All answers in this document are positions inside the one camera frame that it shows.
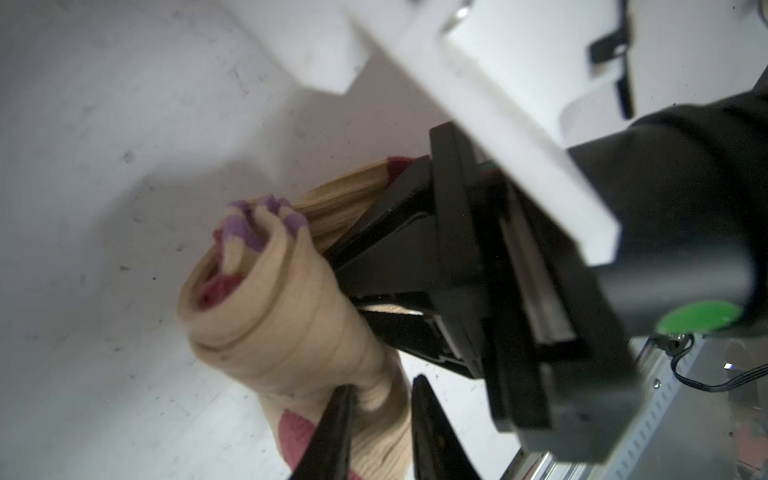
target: folded sock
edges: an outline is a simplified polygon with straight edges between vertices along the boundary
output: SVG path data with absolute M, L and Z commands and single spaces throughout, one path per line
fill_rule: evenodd
M 178 316 L 193 351 L 259 394 L 291 469 L 344 384 L 357 386 L 359 398 L 350 478 L 403 478 L 410 465 L 409 384 L 399 356 L 373 335 L 318 253 L 408 161 L 364 167 L 295 208 L 272 195 L 230 203 L 214 246 L 182 287 Z

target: dark speck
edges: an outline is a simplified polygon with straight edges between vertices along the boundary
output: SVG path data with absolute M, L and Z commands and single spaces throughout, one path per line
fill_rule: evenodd
M 132 164 L 136 161 L 136 154 L 133 151 L 127 151 L 123 154 L 123 162 L 126 164 Z

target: beige sock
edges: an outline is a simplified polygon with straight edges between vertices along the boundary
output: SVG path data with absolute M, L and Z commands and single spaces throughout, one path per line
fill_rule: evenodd
M 373 335 L 313 245 L 313 238 L 332 244 L 388 181 L 386 163 L 378 163 L 313 190 L 296 206 L 309 228 L 287 202 L 250 203 L 243 211 L 263 245 L 222 239 L 182 287 L 178 315 L 194 352 L 259 394 L 292 468 L 311 437 L 302 421 L 316 425 L 333 389 L 347 383 L 359 389 L 351 469 L 363 480 L 403 478 L 411 463 L 399 356 Z M 239 283 L 204 308 L 200 291 L 222 266 Z

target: green sticker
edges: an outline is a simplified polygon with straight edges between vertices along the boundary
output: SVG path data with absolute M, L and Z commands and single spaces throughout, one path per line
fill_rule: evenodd
M 664 334 L 706 333 L 732 323 L 741 315 L 741 308 L 719 300 L 691 303 L 661 318 L 656 331 Z

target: cable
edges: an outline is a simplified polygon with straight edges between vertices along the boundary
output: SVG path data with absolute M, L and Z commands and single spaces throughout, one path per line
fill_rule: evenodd
M 761 365 L 756 368 L 753 368 L 748 372 L 741 373 L 738 376 L 735 376 L 732 379 L 728 380 L 727 382 L 721 383 L 719 385 L 707 385 L 705 383 L 697 382 L 696 380 L 691 380 L 687 377 L 684 377 L 680 373 L 677 373 L 677 363 L 686 355 L 686 353 L 688 353 L 694 347 L 694 336 L 689 335 L 688 339 L 690 340 L 690 345 L 685 347 L 685 349 L 682 352 L 672 357 L 672 361 L 670 362 L 672 373 L 674 373 L 675 378 L 677 378 L 680 381 L 680 383 L 682 383 L 683 385 L 687 385 L 696 390 L 701 390 L 702 392 L 719 393 L 719 392 L 727 392 L 728 390 L 733 390 L 736 387 L 742 386 L 746 383 L 756 380 L 761 376 L 768 375 L 768 363 L 767 363 L 765 365 Z

